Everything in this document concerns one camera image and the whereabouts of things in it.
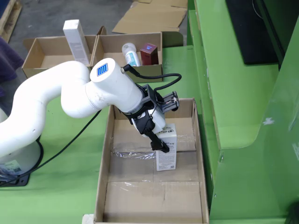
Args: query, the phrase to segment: white product box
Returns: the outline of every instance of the white product box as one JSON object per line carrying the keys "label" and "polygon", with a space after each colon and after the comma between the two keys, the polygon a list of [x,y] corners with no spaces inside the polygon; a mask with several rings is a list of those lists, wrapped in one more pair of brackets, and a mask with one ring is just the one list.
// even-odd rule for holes
{"label": "white product box", "polygon": [[157,133],[157,136],[169,147],[168,153],[156,151],[157,171],[176,169],[177,132],[175,124],[166,124],[163,130]]}
{"label": "white product box", "polygon": [[91,54],[79,20],[66,20],[64,22],[64,35],[71,48],[76,61],[88,65]]}

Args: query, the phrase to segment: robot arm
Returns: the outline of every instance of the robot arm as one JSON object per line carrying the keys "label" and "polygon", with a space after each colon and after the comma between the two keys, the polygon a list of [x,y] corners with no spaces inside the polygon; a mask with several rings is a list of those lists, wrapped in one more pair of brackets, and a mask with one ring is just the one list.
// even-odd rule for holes
{"label": "robot arm", "polygon": [[[46,106],[60,94],[62,108],[71,117],[87,117],[115,105],[141,134],[163,143],[155,138],[155,133],[165,126],[166,110],[157,103],[152,91],[138,87],[113,59],[106,58],[91,73],[82,63],[65,62],[22,83],[14,95],[11,115],[0,123],[0,157],[29,145],[41,135]],[[168,98],[175,98],[178,107],[176,93],[172,95]],[[148,114],[151,122],[143,124],[143,128],[138,123]]]}

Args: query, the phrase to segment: open cardboard box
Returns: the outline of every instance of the open cardboard box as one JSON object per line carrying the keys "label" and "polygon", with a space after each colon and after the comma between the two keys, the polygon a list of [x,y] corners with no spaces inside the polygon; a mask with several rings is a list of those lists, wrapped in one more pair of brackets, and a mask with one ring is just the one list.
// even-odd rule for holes
{"label": "open cardboard box", "polygon": [[[121,48],[125,43],[133,43],[137,49],[137,55],[141,61],[140,49],[146,44],[151,43],[158,47],[159,64],[134,67],[143,76],[162,75],[162,32],[148,34],[122,34],[122,35],[100,35],[95,45],[92,66],[103,58],[113,58],[121,67],[127,64]],[[136,83],[161,82],[162,79],[142,79],[127,72],[130,78]]]}
{"label": "open cardboard box", "polygon": [[94,223],[208,223],[198,114],[194,99],[180,99],[165,114],[176,125],[177,167],[157,171],[150,140],[110,106]]}
{"label": "open cardboard box", "polygon": [[[87,46],[90,52],[90,64],[86,65],[91,70],[91,61],[98,35],[105,35],[104,26],[100,28],[97,35],[85,35]],[[65,36],[28,38],[23,41],[28,55],[22,66],[27,78],[42,71],[52,68],[67,61],[73,61],[69,44]]]}

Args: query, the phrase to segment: red box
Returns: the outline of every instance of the red box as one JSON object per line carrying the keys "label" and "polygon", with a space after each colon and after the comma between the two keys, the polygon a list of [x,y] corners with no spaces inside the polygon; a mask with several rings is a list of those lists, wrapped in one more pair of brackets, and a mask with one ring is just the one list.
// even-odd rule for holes
{"label": "red box", "polygon": [[147,43],[140,49],[142,65],[159,64],[158,47],[156,45]]}

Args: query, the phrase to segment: blue led panel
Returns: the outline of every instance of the blue led panel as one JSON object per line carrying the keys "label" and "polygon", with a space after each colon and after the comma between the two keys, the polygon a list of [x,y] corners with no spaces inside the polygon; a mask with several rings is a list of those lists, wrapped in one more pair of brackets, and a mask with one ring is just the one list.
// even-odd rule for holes
{"label": "blue led panel", "polygon": [[104,64],[101,67],[98,68],[98,76],[108,71],[108,64]]}

